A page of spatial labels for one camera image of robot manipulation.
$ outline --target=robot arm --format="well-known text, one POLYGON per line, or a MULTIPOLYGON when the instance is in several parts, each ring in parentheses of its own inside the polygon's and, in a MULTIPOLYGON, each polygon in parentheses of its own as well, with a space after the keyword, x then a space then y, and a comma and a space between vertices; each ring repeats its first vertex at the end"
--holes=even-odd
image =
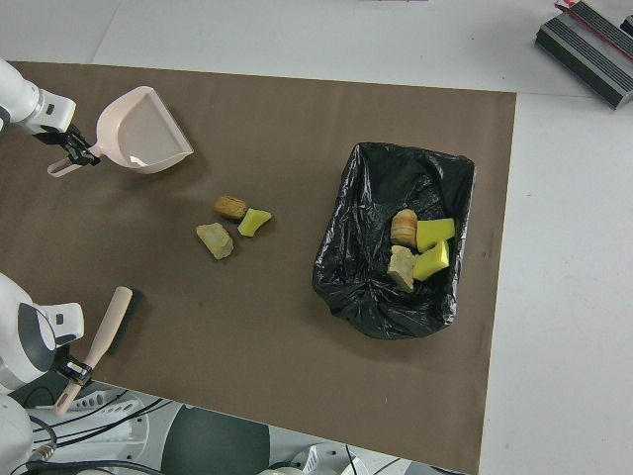
POLYGON ((72 163, 96 165, 99 158, 71 124, 74 112, 73 101, 40 89, 0 58, 0 132, 16 124, 43 143, 63 147, 72 163))

